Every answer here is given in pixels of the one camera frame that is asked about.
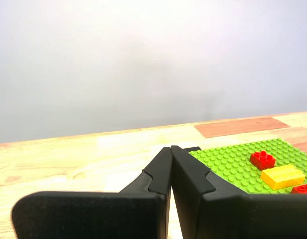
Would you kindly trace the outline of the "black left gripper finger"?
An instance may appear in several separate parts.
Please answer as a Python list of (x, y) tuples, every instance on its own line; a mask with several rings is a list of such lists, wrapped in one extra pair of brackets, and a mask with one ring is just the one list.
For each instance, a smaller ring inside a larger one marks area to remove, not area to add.
[(43, 191), (21, 198), (11, 218), (20, 239), (165, 239), (171, 149), (164, 147), (118, 193)]
[(172, 189), (185, 239), (307, 239), (307, 194), (247, 194), (171, 147)]

